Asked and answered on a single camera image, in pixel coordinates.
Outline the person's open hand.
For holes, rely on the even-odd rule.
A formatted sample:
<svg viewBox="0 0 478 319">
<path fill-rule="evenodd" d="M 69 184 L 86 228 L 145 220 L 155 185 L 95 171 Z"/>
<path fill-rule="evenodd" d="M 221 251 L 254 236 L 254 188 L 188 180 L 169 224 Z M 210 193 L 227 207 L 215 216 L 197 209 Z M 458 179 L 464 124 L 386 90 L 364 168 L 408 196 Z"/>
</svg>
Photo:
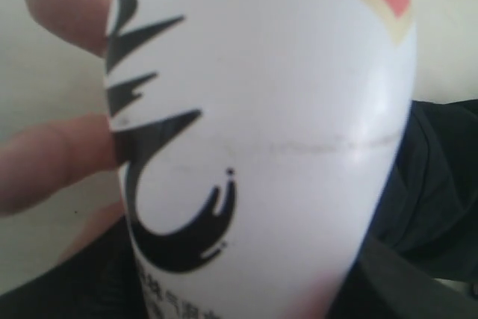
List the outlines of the person's open hand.
<svg viewBox="0 0 478 319">
<path fill-rule="evenodd" d="M 111 2 L 25 0 L 25 5 L 42 29 L 103 59 Z M 1 216 L 31 210 L 85 179 L 116 168 L 105 109 L 17 126 L 1 141 Z"/>
</svg>

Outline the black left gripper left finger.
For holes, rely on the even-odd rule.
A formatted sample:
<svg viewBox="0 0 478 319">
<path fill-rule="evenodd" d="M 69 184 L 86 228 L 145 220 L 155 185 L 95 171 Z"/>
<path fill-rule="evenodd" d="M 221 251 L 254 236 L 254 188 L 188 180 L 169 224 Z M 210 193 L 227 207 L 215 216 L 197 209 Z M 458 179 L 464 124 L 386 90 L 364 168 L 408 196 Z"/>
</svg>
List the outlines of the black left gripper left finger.
<svg viewBox="0 0 478 319">
<path fill-rule="evenodd" d="M 72 258 L 1 295 L 2 318 L 146 318 L 125 218 Z"/>
</svg>

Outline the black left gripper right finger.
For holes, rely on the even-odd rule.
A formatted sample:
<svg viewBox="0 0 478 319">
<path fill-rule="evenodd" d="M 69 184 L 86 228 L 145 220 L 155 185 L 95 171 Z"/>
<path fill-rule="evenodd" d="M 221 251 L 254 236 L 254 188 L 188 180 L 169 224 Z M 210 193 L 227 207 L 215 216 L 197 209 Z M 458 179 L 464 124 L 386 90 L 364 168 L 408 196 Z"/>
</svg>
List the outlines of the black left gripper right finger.
<svg viewBox="0 0 478 319">
<path fill-rule="evenodd" d="M 476 318 L 477 302 L 428 277 L 368 237 L 328 317 Z"/>
</svg>

